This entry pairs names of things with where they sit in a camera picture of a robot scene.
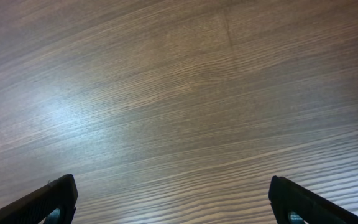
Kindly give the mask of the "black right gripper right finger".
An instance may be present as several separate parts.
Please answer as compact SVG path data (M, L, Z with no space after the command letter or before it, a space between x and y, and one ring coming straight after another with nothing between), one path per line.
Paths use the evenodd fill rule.
M268 199L278 224L358 224L357 215L285 177L272 177Z

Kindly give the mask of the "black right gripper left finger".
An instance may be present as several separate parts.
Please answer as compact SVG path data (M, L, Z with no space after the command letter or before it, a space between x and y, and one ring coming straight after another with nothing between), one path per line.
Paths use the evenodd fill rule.
M78 191L74 176L66 174L0 209L0 223L71 224Z

